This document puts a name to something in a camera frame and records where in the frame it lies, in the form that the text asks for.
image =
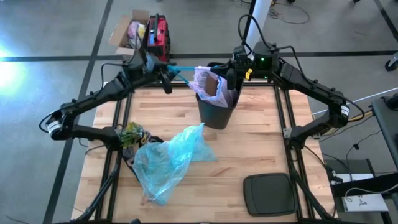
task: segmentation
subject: caster wheel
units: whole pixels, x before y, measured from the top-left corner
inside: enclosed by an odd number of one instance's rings
[[[384,68],[386,68],[386,70],[388,72],[394,71],[395,69],[398,68],[398,61],[395,61],[391,66],[389,66],[390,61],[386,62]]]

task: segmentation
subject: black mouse pad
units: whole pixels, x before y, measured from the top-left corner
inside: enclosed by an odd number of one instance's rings
[[[295,213],[296,199],[287,174],[258,174],[243,181],[244,201],[251,216],[272,217]]]

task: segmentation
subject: wooden tabletop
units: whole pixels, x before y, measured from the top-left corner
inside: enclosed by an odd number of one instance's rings
[[[285,110],[284,96],[281,97]],[[311,122],[307,97],[291,91],[290,98],[297,125]],[[110,102],[98,107],[94,127],[111,126],[115,104]],[[289,125],[286,110],[285,120]],[[161,88],[145,88],[137,90],[132,98],[129,121],[135,121],[153,135],[169,140],[184,128],[200,124],[200,117],[195,95],[190,89],[175,88],[172,94],[166,95]],[[263,173],[289,173],[273,88],[244,87],[227,128],[216,130],[206,127],[203,134],[218,161],[192,162],[166,206],[160,207],[154,203],[141,205],[142,188],[122,162],[113,221],[129,222],[135,218],[142,222],[163,223],[297,220],[296,214],[251,217],[243,198],[245,177]],[[100,144],[94,141],[90,147]],[[306,145],[322,158],[318,141],[308,139]],[[314,155],[307,150],[302,152],[310,190],[326,211],[332,213],[334,201],[326,172]],[[86,156],[72,218],[81,215],[80,210],[84,210],[97,194],[105,155],[106,149],[101,148]],[[301,190],[299,194],[303,214],[307,216]],[[108,200],[105,201],[103,214],[108,209]]]

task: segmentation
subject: blue plastic bag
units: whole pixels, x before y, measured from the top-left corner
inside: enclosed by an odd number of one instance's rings
[[[138,149],[132,168],[150,201],[165,205],[191,161],[216,160],[203,138],[203,125],[189,126],[170,141],[149,142]]]

